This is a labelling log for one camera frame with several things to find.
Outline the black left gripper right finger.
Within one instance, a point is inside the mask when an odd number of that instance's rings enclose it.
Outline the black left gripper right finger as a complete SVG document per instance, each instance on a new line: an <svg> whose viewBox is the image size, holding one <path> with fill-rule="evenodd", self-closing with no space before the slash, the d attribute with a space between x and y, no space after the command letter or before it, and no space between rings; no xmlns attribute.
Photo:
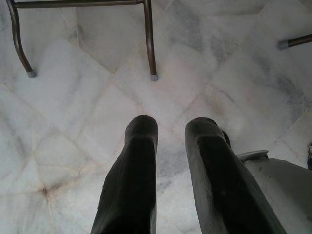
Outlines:
<svg viewBox="0 0 312 234"><path fill-rule="evenodd" d="M213 120L185 127L195 206L204 234L284 234L255 178L232 151Z"/></svg>

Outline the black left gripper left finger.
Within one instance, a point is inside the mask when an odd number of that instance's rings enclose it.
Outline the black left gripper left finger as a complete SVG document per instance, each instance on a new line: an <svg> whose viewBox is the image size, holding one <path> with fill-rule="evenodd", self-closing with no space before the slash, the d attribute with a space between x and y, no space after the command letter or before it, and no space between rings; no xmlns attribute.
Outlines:
<svg viewBox="0 0 312 234"><path fill-rule="evenodd" d="M124 147L108 172L92 225L93 234L156 233L157 122L135 117Z"/></svg>

